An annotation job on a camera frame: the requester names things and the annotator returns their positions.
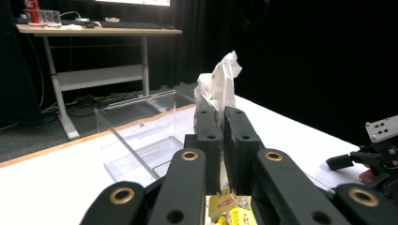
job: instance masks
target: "white tissue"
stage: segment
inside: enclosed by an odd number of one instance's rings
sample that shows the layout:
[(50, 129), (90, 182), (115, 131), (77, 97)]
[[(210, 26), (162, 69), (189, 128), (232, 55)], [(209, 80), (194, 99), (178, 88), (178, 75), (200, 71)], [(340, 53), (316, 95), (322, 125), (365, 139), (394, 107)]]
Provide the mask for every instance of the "white tissue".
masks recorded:
[(235, 107), (234, 78), (242, 67), (237, 63), (235, 51), (228, 53), (214, 68), (212, 73), (202, 73), (198, 85), (194, 89), (196, 109), (206, 105), (213, 106), (218, 112), (218, 124), (223, 130), (223, 114), (225, 106)]
[(63, 25), (61, 27), (61, 30), (83, 30), (83, 28), (80, 25), (69, 24), (69, 25)]

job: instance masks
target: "keyboard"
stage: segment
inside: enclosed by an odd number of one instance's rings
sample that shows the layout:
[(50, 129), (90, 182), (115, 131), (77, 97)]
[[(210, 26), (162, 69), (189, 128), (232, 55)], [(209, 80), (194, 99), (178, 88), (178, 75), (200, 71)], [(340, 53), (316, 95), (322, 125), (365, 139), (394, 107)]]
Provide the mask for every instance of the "keyboard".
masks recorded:
[(82, 21), (70, 21), (70, 20), (61, 20), (62, 25), (80, 25), (80, 26), (86, 26), (87, 24), (93, 24), (95, 26), (98, 26), (96, 22), (92, 21), (87, 21), (87, 22), (82, 22)]
[(149, 22), (99, 22), (104, 28), (162, 29), (160, 25)]

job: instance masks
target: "cup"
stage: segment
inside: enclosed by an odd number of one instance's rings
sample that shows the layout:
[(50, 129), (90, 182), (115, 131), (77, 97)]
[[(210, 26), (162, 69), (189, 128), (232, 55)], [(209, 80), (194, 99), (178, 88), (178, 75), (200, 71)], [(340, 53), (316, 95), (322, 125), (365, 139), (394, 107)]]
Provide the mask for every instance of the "cup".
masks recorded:
[(42, 10), (44, 27), (50, 29), (59, 29), (62, 26), (61, 17), (59, 11), (54, 10)]
[(39, 27), (44, 25), (43, 21), (43, 10), (39, 9), (24, 9), (24, 14), (26, 15), (27, 24), (32, 27)]

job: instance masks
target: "transparent container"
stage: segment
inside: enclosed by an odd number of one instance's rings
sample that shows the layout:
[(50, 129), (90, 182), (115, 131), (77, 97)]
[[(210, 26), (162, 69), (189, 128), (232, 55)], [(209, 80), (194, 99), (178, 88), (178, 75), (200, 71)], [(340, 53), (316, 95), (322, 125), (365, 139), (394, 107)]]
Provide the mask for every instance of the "transparent container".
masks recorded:
[(193, 134), (194, 100), (177, 91), (140, 97), (97, 110), (98, 131), (110, 131), (101, 146), (115, 182), (146, 187), (167, 173), (173, 154)]

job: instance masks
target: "desk leg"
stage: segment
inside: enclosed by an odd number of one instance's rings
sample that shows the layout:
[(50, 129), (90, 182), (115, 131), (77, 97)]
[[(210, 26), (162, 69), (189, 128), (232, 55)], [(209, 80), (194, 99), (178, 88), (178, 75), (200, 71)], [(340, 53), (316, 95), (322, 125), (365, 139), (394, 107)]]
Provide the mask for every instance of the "desk leg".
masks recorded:
[(143, 75), (144, 96), (149, 96), (148, 51), (146, 36), (141, 37), (141, 74)]
[(56, 101), (59, 107), (59, 115), (58, 118), (61, 121), (62, 127), (64, 128), (65, 132), (68, 135), (70, 140), (75, 140), (80, 137), (79, 133), (77, 132), (75, 126), (72, 124), (69, 116), (67, 115), (67, 110), (65, 108), (64, 99), (62, 97), (61, 88), (59, 86), (58, 76), (55, 71), (53, 56), (51, 54), (50, 44), (47, 37), (43, 37), (44, 48), (47, 54), (47, 61), (49, 63), (51, 77), (53, 81), (53, 87), (55, 91)]

